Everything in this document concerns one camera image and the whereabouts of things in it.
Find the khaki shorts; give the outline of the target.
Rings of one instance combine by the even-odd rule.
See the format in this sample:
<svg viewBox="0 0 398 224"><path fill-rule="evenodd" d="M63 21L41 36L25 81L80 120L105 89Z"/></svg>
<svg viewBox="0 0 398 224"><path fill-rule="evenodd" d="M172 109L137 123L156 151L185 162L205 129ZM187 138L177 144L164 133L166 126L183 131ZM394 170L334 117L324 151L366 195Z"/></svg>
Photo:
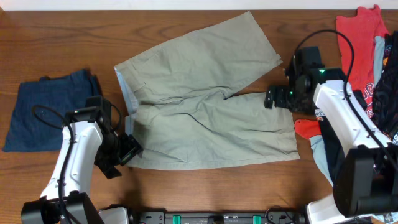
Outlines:
<svg viewBox="0 0 398 224"><path fill-rule="evenodd" d="M166 41L115 66L131 133L131 167L197 170L299 158L292 114L242 94L281 64L250 12Z"/></svg>

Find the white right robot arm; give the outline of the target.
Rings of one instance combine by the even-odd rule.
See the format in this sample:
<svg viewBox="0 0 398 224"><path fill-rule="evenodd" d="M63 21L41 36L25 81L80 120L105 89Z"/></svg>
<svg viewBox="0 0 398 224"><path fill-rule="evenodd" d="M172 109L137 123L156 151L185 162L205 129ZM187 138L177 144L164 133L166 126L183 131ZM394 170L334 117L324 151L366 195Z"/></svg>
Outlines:
<svg viewBox="0 0 398 224"><path fill-rule="evenodd" d="M368 118L340 69L311 69L270 86L264 102L291 111L320 110L343 149L333 193L307 205L309 223L343 223L397 211L397 146Z"/></svg>

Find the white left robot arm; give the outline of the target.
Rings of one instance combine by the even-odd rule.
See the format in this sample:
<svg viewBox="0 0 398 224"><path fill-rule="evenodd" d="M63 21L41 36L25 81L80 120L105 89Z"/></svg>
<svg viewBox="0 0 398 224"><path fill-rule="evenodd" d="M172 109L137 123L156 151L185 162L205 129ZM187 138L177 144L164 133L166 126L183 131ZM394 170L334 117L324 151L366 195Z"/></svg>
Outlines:
<svg viewBox="0 0 398 224"><path fill-rule="evenodd" d="M109 179L142 151L130 135L105 134L97 123L80 121L64 127L62 148L54 172L40 198L26 202L23 223L129 223L125 207L97 211L89 198L94 166Z"/></svg>

